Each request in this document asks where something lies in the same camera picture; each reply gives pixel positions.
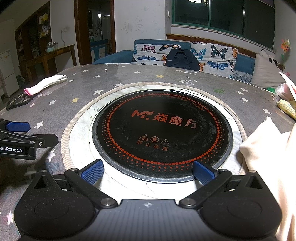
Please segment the blue sofa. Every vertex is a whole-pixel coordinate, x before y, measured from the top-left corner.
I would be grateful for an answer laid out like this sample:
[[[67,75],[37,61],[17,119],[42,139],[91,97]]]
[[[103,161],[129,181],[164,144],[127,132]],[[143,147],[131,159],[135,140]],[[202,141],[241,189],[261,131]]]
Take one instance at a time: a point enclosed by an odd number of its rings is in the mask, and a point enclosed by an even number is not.
[[[250,83],[255,59],[240,54],[235,47],[214,43],[136,40],[133,50],[119,51],[102,57],[94,63],[132,63],[162,66],[165,64],[170,51],[177,48],[191,51],[199,63],[200,72]]]

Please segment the butterfly cushion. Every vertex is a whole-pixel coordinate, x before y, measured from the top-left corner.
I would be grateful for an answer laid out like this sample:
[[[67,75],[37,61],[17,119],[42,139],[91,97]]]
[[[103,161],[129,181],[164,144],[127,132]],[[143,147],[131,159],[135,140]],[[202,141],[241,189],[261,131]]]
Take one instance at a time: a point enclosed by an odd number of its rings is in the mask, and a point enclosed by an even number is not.
[[[238,55],[233,47],[213,43],[192,42],[191,52],[197,58],[200,72],[232,78]]]
[[[163,66],[169,52],[180,47],[176,44],[135,44],[132,64]]]

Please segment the white refrigerator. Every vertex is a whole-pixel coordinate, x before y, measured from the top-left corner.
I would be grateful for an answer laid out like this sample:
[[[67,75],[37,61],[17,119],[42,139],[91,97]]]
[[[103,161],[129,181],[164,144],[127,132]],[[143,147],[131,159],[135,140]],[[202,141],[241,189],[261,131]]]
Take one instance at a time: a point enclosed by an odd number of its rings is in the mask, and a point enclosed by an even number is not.
[[[1,68],[1,82],[4,88],[4,95],[6,97],[10,97],[20,88],[16,78],[10,50],[7,50],[1,53],[0,68]]]

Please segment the dark wooden shelf cabinet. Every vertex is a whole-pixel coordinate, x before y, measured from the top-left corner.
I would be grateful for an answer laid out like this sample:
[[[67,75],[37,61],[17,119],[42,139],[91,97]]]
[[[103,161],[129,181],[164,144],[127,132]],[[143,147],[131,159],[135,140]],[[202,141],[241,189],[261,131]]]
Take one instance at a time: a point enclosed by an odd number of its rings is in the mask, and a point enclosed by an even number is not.
[[[49,1],[15,30],[15,39],[20,71],[22,77],[28,81],[25,63],[45,54],[48,42],[52,41]]]

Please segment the grey white pillow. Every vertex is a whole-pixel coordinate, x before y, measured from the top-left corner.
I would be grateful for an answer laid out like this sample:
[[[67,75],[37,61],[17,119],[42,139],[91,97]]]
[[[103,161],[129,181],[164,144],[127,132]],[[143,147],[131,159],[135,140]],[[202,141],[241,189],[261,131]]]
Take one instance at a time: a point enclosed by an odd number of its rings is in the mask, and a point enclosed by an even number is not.
[[[285,83],[280,75],[281,70],[276,66],[264,50],[256,54],[251,84],[260,88],[277,88]]]

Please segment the black frame tool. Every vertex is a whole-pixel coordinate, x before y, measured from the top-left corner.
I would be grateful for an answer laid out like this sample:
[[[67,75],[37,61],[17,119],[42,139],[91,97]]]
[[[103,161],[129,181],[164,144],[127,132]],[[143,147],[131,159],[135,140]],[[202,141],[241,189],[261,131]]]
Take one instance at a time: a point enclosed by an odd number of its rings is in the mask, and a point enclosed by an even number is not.
[[[6,110],[17,108],[19,106],[30,103],[36,95],[27,95],[26,93],[20,93],[18,96],[11,98],[6,104]]]

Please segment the green framed window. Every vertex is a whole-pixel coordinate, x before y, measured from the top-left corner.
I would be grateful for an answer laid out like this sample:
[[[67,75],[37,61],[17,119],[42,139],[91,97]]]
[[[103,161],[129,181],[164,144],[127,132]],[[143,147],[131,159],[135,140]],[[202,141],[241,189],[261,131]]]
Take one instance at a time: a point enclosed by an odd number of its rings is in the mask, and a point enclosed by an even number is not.
[[[196,4],[172,1],[172,23],[233,34],[273,48],[274,1],[212,0]]]

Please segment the cream garment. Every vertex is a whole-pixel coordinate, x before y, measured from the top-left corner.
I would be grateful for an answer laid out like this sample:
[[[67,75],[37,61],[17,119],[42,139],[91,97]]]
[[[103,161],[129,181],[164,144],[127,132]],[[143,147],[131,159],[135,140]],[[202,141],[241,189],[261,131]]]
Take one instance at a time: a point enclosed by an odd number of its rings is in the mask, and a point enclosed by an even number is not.
[[[262,177],[282,210],[277,240],[295,240],[295,126],[280,133],[270,117],[240,145],[248,169]]]

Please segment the white pink work glove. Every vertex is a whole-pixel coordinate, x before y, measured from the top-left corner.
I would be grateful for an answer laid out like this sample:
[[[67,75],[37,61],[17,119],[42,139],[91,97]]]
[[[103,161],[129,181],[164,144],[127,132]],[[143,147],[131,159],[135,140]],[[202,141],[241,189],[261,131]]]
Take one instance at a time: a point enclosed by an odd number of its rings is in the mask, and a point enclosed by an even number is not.
[[[47,78],[41,80],[38,84],[36,84],[30,88],[25,88],[24,93],[28,96],[33,96],[33,95],[39,93],[40,91],[42,91],[43,89],[45,89],[53,84],[63,82],[66,79],[67,79],[66,75],[54,75],[51,77],[47,77]]]

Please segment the dark doorway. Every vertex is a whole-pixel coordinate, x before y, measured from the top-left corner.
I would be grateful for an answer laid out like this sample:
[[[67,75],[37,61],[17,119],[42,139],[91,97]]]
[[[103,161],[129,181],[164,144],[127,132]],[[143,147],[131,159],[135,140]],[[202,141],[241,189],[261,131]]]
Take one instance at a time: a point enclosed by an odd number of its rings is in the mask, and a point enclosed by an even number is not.
[[[80,64],[116,52],[114,1],[74,1],[74,21]]]

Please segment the white paper with red drawing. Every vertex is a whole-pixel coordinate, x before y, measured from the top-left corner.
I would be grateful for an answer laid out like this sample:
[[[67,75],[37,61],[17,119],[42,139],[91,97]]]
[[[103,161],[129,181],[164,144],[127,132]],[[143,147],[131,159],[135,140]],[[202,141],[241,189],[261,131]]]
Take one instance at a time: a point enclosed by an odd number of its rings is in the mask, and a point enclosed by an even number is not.
[[[296,86],[295,84],[293,83],[293,81],[284,73],[282,72],[279,72],[279,74],[282,76],[282,78],[285,80],[292,96],[293,96],[293,99],[296,100]]]

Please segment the ceiling lamp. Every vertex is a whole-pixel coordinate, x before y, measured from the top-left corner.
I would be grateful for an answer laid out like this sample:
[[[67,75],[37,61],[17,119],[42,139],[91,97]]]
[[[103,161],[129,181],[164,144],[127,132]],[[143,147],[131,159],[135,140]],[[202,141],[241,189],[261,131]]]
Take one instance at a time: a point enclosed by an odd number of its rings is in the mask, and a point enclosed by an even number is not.
[[[200,3],[203,3],[203,0],[189,0],[189,2],[200,4]]]

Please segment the right butterfly cushion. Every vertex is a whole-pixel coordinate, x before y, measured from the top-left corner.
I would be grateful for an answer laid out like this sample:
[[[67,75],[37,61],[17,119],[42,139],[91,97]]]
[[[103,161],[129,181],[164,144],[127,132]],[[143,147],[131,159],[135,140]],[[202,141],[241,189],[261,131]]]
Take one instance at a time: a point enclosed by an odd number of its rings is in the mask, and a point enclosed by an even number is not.
[[[238,55],[233,47],[213,43],[192,42],[191,52],[197,58],[200,72],[232,78]]]

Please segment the dark wooden side table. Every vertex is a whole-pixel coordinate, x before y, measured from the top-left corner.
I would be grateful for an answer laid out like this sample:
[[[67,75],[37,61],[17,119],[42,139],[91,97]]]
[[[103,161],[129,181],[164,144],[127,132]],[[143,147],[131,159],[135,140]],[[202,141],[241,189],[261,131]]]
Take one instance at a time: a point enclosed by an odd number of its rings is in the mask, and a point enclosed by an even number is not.
[[[32,66],[34,66],[35,64],[38,64],[38,63],[42,63],[43,67],[44,67],[44,70],[45,70],[46,77],[50,77],[48,61],[55,58],[55,57],[57,57],[57,56],[68,53],[68,52],[71,53],[71,58],[72,58],[73,65],[76,66],[77,62],[76,62],[76,56],[75,56],[75,51],[74,51],[74,45],[69,45],[69,46],[66,46],[66,47],[63,47],[63,48],[59,48],[59,49],[56,49],[56,50],[51,51],[49,53],[45,53],[45,54],[43,54],[43,55],[41,55],[41,56],[39,56],[39,57],[37,57],[35,59],[26,61],[25,62],[25,68],[26,68],[26,71],[27,71],[29,83],[33,84],[32,74],[31,74],[31,70],[30,70],[30,68]]]

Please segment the green patterned folded cloth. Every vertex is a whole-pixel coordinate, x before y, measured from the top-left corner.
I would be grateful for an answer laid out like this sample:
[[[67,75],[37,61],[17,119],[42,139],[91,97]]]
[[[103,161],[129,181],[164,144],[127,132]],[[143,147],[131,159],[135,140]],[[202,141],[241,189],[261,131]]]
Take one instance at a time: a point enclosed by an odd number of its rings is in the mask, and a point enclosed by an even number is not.
[[[296,120],[295,115],[295,101],[286,101],[284,99],[281,99],[276,102],[276,105],[287,115],[292,117],[294,120]]]

